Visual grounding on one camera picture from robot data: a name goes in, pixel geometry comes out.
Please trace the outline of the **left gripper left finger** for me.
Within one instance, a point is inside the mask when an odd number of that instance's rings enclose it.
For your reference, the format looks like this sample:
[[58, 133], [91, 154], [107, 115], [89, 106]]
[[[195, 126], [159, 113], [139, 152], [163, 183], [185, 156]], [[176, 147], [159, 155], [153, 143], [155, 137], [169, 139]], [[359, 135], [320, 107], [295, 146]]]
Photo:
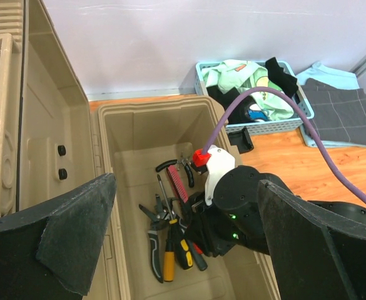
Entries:
[[0, 299], [82, 299], [89, 293], [114, 204], [106, 173], [0, 217]]

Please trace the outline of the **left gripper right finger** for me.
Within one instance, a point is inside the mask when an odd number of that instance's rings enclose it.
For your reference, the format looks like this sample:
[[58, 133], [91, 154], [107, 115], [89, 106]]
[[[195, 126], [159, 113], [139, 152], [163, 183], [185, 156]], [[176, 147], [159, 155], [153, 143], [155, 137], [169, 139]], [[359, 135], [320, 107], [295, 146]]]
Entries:
[[366, 299], [366, 225], [262, 180], [258, 206], [282, 299]]

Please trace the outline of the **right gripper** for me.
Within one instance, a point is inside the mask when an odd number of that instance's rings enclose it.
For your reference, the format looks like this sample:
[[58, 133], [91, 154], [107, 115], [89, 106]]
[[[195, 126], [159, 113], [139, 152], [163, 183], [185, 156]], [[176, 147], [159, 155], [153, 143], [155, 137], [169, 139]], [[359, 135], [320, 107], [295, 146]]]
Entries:
[[217, 183], [210, 205], [193, 203], [185, 236], [206, 256], [224, 256], [234, 246], [268, 254], [258, 208], [258, 183], [270, 179], [254, 167], [238, 166]]

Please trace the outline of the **red handled screwdriver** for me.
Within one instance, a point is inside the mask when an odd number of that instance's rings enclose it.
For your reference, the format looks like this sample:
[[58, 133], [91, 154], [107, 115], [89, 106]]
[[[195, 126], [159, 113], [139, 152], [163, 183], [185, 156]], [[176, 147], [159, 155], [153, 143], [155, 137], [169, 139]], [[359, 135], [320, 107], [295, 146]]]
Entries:
[[195, 243], [193, 243], [193, 245], [198, 254], [203, 254], [202, 250]]

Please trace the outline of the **black handled claw hammer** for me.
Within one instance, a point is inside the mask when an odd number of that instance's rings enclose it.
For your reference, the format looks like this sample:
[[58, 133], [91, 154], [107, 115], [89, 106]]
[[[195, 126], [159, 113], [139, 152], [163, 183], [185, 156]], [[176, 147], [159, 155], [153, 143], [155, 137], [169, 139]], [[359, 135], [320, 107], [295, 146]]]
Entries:
[[200, 271], [205, 271], [208, 268], [208, 265], [207, 265], [205, 259], [202, 257], [202, 255], [200, 253], [198, 253], [198, 251], [195, 248], [194, 243], [192, 241], [190, 241], [186, 236], [185, 236], [185, 238], [186, 238], [186, 241], [188, 243], [188, 248], [191, 252], [191, 255], [193, 257], [193, 260], [194, 260], [197, 268]]

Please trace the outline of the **black yellow screwdriver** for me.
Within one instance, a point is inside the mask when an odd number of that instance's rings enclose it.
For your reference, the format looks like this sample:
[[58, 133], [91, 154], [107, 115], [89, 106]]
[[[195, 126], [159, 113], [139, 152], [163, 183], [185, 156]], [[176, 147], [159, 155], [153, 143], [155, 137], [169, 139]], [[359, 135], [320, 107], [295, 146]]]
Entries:
[[191, 252], [189, 250], [187, 241], [184, 239], [181, 229], [180, 229], [179, 222], [178, 222], [177, 218], [175, 217], [175, 215], [173, 214], [171, 204], [170, 204], [170, 201], [168, 200], [168, 197], [167, 197], [167, 194], [165, 191], [165, 187], [163, 185], [161, 177], [159, 174], [157, 174], [156, 176], [157, 176], [157, 179], [158, 179], [158, 182], [160, 185], [161, 192], [163, 193], [163, 196], [165, 199], [167, 210], [170, 214], [169, 224], [170, 224], [170, 231], [171, 231], [171, 242], [174, 247], [175, 258], [177, 259], [177, 261], [182, 269], [184, 269], [184, 270], [191, 269], [193, 267], [193, 258], [192, 258]]

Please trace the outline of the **black grey handled pliers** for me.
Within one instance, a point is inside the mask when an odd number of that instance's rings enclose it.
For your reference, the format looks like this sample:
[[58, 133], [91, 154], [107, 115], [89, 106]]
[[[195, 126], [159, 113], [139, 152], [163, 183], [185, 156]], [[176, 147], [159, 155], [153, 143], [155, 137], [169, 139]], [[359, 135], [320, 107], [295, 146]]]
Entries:
[[155, 200], [156, 204], [154, 206], [154, 212], [150, 211], [142, 204], [139, 205], [139, 209], [151, 220], [150, 228], [148, 230], [148, 238], [150, 242], [150, 266], [152, 273], [159, 283], [164, 283], [158, 232], [170, 225], [170, 214], [167, 210], [166, 203], [161, 200], [159, 194], [155, 194]]

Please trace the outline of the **small black handled pliers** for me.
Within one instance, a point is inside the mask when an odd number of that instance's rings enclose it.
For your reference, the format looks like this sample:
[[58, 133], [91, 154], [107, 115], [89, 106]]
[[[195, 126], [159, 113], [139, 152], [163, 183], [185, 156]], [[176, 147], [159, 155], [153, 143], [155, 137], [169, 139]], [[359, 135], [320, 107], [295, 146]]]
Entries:
[[180, 167], [182, 167], [186, 173], [187, 179], [188, 179], [188, 187], [194, 188], [195, 187], [195, 179], [193, 176], [193, 172], [191, 170], [189, 157], [186, 157], [184, 155], [180, 155], [179, 159], [170, 159], [167, 160], [161, 164], [159, 164], [157, 167], [155, 167], [155, 171], [157, 173], [160, 173], [162, 170], [174, 166], [177, 171], [180, 170]]

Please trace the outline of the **orange handled screwdriver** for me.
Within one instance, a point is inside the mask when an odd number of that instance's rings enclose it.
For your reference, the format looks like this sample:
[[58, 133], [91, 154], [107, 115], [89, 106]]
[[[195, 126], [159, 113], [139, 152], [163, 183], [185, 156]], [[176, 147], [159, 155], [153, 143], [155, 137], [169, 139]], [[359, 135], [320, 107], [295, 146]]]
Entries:
[[169, 226], [166, 238], [165, 254], [163, 261], [163, 280], [172, 282], [175, 278], [175, 250], [173, 243], [173, 227]]

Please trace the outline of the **tan plastic tool box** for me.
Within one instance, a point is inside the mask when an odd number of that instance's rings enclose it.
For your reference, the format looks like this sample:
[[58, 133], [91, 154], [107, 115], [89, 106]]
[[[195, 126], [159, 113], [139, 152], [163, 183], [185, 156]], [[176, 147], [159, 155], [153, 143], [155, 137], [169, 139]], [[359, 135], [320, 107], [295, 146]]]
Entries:
[[[223, 108], [205, 96], [106, 104], [87, 97], [42, 1], [0, 1], [0, 218], [116, 179], [114, 204], [89, 293], [82, 299], [279, 299], [269, 256], [234, 246], [208, 268], [176, 268], [160, 283], [150, 267], [150, 219], [164, 197], [155, 167], [190, 156]], [[173, 191], [159, 174], [167, 196]]]

